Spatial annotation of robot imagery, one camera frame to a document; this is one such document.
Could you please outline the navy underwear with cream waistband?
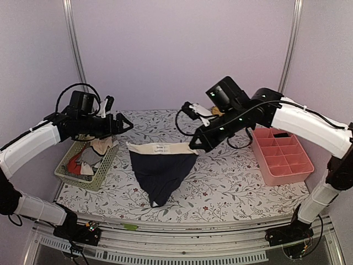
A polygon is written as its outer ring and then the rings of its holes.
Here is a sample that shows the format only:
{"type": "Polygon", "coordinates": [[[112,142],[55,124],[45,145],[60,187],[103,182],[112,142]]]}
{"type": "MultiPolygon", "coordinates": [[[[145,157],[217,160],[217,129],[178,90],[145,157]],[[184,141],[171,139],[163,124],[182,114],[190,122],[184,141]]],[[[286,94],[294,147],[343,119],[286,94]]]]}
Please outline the navy underwear with cream waistband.
{"type": "Polygon", "coordinates": [[[171,194],[193,169],[198,153],[189,144],[126,143],[132,171],[143,191],[148,194],[152,208],[164,206],[171,194]]]}

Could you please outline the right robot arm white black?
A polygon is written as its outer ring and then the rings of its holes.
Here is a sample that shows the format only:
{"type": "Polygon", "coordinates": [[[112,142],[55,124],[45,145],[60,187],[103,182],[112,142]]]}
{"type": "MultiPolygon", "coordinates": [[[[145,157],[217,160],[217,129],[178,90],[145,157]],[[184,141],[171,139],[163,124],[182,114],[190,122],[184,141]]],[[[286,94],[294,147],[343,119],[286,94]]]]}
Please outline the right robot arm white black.
{"type": "Polygon", "coordinates": [[[299,136],[331,154],[327,173],[310,196],[297,208],[293,223],[285,229],[285,236],[298,240],[306,233],[321,211],[330,205],[340,192],[352,188],[352,128],[294,102],[269,88],[261,88],[251,97],[239,94],[229,103],[221,88],[211,88],[207,95],[223,115],[211,120],[208,126],[196,129],[189,147],[212,151],[223,140],[245,128],[262,125],[284,130],[299,136]]]}

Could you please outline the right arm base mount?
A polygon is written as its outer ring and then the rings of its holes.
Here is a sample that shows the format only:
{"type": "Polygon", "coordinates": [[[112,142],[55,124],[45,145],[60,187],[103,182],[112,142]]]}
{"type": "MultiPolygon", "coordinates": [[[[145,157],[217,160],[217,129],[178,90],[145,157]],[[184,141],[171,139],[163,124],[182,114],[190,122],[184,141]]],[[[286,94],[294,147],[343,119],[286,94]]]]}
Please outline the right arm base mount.
{"type": "Polygon", "coordinates": [[[270,246],[309,239],[313,235],[311,224],[305,224],[300,221],[294,221],[288,225],[267,229],[265,231],[265,239],[270,246]]]}

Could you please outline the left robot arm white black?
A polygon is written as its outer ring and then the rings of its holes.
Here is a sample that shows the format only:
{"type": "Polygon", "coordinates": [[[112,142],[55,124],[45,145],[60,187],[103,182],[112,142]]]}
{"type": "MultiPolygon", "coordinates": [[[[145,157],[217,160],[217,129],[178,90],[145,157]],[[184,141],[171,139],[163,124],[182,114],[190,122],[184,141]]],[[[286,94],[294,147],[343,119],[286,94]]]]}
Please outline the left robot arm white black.
{"type": "Polygon", "coordinates": [[[71,118],[62,113],[53,113],[34,128],[18,136],[1,148],[1,215],[21,215],[60,226],[61,231],[71,240],[82,235],[82,228],[67,211],[54,203],[24,194],[9,181],[15,172],[32,158],[46,149],[67,139],[89,135],[104,139],[123,134],[133,128],[121,113],[106,117],[81,116],[71,118]]]}

